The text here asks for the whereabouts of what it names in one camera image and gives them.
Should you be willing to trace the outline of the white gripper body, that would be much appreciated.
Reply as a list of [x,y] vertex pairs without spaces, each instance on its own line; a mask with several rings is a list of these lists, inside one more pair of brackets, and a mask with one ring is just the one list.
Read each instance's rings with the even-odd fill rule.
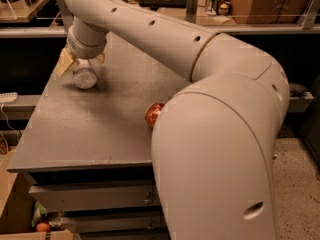
[[104,28],[74,17],[68,30],[67,47],[75,58],[93,59],[104,51],[108,33]]

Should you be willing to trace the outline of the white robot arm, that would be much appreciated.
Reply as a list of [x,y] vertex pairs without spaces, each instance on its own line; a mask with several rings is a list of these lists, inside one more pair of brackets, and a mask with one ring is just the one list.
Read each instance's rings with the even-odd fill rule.
[[122,0],[64,0],[73,59],[113,32],[189,81],[152,133],[158,195],[172,240],[280,240],[273,149],[289,105],[279,62],[228,34]]

